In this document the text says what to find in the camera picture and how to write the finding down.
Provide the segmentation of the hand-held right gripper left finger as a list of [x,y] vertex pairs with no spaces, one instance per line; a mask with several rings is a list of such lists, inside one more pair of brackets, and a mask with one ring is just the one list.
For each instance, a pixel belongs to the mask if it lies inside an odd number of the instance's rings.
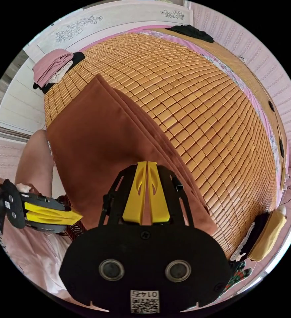
[[147,162],[138,162],[127,203],[122,215],[123,221],[141,223],[146,196]]

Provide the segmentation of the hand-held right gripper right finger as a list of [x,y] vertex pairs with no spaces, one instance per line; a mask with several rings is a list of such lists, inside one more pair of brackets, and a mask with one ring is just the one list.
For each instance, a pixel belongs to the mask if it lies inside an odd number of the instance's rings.
[[156,162],[147,162],[147,179],[151,221],[168,222],[170,214]]

